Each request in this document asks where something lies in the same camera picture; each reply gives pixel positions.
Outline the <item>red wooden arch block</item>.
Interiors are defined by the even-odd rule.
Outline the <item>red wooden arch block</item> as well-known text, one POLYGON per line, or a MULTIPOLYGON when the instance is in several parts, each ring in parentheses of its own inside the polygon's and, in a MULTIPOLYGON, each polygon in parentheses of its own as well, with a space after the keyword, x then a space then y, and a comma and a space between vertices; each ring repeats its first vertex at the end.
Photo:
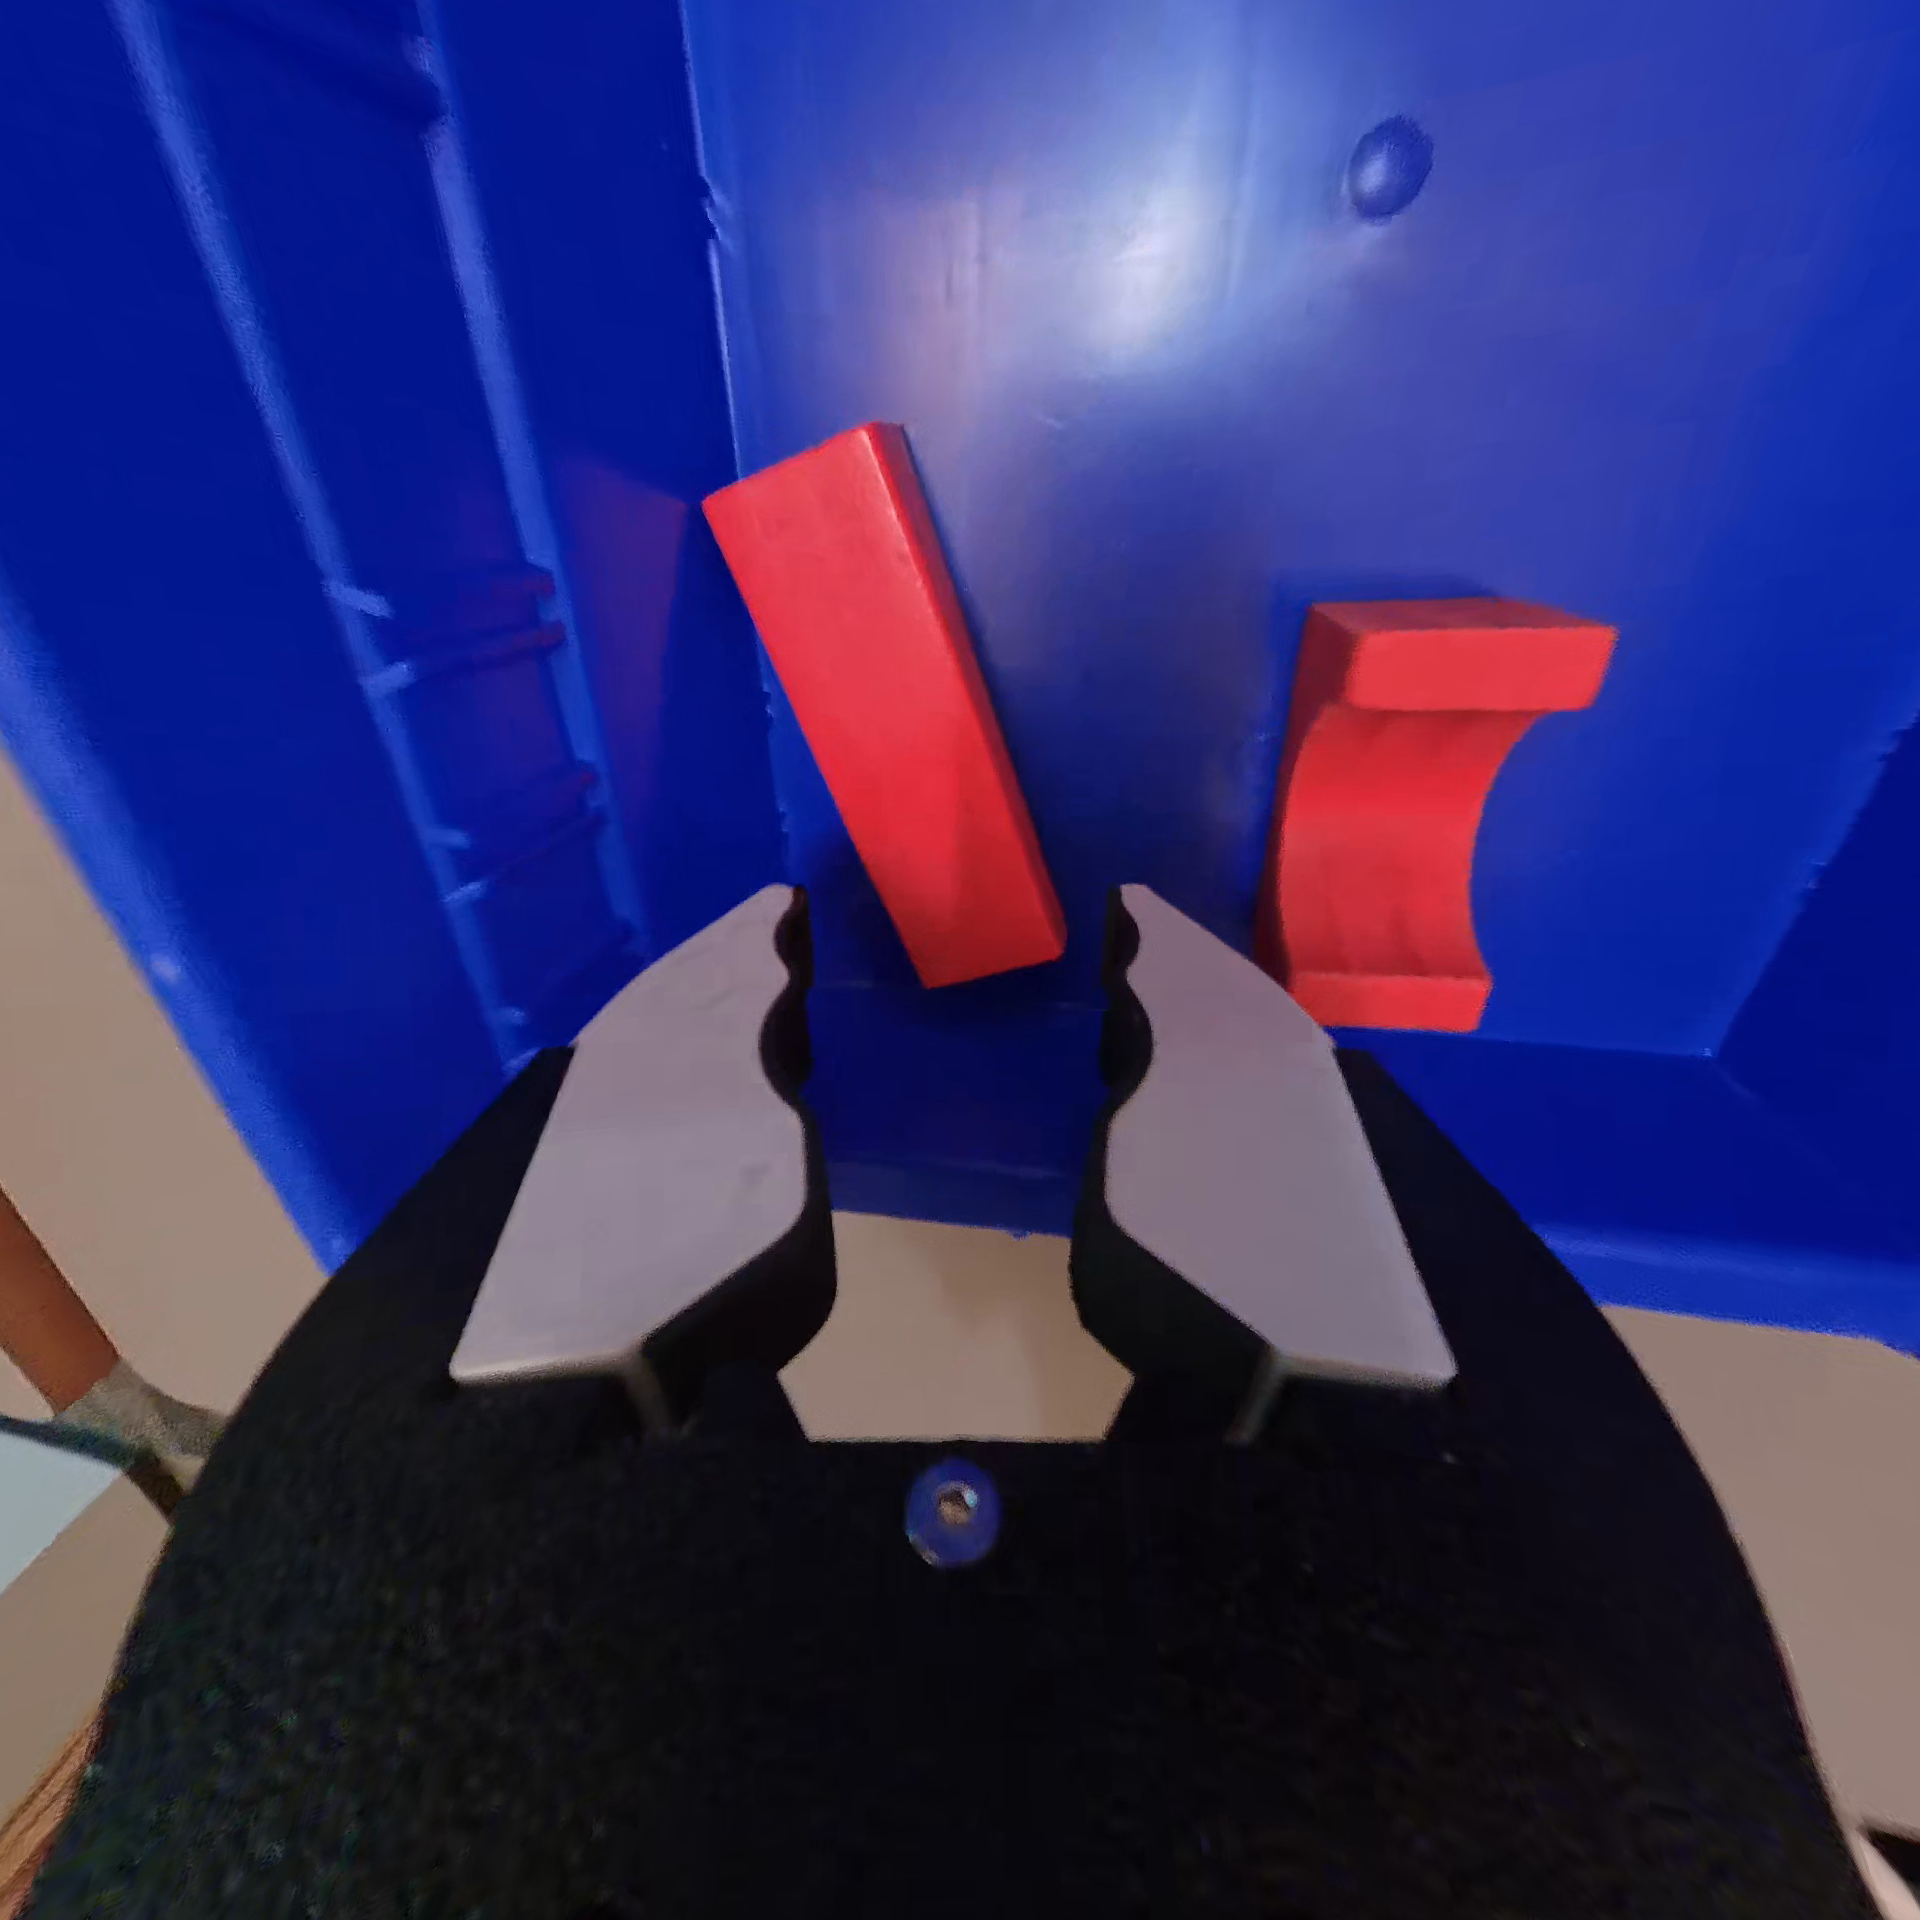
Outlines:
POLYGON ((1254 958, 1308 1016, 1482 1025, 1485 801, 1535 721, 1596 704, 1615 640, 1511 596, 1308 608, 1254 909, 1254 958))

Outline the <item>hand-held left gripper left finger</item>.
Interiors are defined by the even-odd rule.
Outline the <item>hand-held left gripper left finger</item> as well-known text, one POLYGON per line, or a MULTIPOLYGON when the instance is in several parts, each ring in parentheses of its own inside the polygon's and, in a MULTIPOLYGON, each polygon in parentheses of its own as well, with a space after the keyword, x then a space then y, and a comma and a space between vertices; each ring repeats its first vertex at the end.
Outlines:
POLYGON ((807 1103, 808 900, 766 884, 587 1021, 453 1349, 459 1387, 607 1377, 690 1427, 834 1304, 807 1103))

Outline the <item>blue plastic storage bin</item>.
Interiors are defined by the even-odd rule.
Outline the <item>blue plastic storage bin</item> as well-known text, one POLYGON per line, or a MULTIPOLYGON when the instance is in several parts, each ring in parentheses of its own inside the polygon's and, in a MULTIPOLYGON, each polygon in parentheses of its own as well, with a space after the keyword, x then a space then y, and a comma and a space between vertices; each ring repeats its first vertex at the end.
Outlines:
POLYGON ((843 1209, 1066 1231, 1314 603, 1615 628, 1354 1031, 1610 1304, 1916 1352, 1916 5, 5 5, 5 743, 324 1269, 768 879, 843 1209), (923 992, 702 517, 916 457, 1070 924, 923 992))

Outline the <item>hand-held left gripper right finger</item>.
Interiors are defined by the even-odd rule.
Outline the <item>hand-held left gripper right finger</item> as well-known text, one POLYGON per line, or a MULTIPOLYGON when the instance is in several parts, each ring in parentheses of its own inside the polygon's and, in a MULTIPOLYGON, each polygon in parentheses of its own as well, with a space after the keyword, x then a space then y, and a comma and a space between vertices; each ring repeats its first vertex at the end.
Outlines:
POLYGON ((1450 1433, 1456 1358, 1327 1033, 1143 884, 1110 888, 1072 1304, 1110 1433, 1450 1433))

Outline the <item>red rectangular wooden block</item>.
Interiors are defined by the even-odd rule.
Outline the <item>red rectangular wooden block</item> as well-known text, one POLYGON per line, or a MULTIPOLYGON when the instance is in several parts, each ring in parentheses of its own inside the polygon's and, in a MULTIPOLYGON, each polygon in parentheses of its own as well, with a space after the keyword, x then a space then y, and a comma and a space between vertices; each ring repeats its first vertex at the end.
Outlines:
POLYGON ((850 428, 704 515, 919 983, 1059 961, 1066 909, 906 432, 850 428))

